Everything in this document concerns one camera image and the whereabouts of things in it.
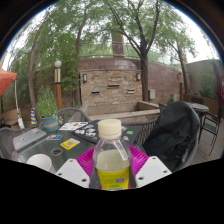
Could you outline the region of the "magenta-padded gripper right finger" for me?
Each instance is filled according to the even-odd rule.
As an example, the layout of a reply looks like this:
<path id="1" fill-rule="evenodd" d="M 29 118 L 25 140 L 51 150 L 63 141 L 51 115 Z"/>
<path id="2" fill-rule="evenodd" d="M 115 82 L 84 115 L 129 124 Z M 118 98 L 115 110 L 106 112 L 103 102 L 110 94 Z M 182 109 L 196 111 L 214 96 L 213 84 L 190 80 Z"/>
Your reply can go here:
<path id="1" fill-rule="evenodd" d="M 130 146 L 132 154 L 131 174 L 129 179 L 129 188 L 135 189 L 146 186 L 167 175 L 171 171 L 156 156 L 147 156 L 133 146 Z"/>

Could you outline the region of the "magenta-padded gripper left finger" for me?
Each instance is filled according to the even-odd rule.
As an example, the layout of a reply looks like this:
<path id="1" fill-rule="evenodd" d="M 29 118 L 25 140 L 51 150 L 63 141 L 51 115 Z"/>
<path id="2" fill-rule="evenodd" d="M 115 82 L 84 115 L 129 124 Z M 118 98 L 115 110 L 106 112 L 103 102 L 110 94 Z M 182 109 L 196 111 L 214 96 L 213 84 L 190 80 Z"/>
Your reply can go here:
<path id="1" fill-rule="evenodd" d="M 68 159 L 55 175 L 80 187 L 88 188 L 93 172 L 93 152 L 94 149 L 91 148 L 77 159 Z"/>

